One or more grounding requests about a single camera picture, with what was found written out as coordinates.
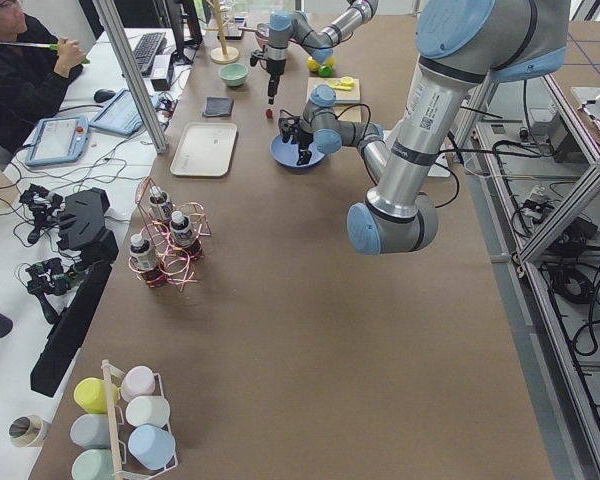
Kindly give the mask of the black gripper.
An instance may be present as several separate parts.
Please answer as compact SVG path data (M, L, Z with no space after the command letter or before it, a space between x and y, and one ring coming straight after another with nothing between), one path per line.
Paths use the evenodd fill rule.
M283 143L298 146L296 166L308 166L312 157L310 144L313 142L313 133L308 123L302 116L281 114L278 119L278 128Z
M286 50L269 47L254 50L251 53L249 63L251 67L263 67L271 75L267 86L267 99L268 104L273 105L278 94L278 75L283 75L286 68Z

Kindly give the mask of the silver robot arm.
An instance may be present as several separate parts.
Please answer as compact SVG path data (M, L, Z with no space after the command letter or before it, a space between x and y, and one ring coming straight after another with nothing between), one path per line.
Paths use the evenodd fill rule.
M416 25L418 63L392 142L380 127L341 120L335 91L315 87L303 112L279 131L306 165L314 152L357 149L374 184L350 207L347 230L364 255L417 251L438 229L422 185L468 91L486 79L513 82L558 70L566 56L566 1L431 1Z
M339 17L320 31L310 25L304 12L275 10L270 14L267 42L260 51L254 51L250 58L252 67L261 61L265 62L265 70L270 76L267 88L270 105L275 102L279 82L285 72L290 43L296 43L323 65L333 55L333 49L358 27L370 22L378 9L376 0L349 1L348 4Z

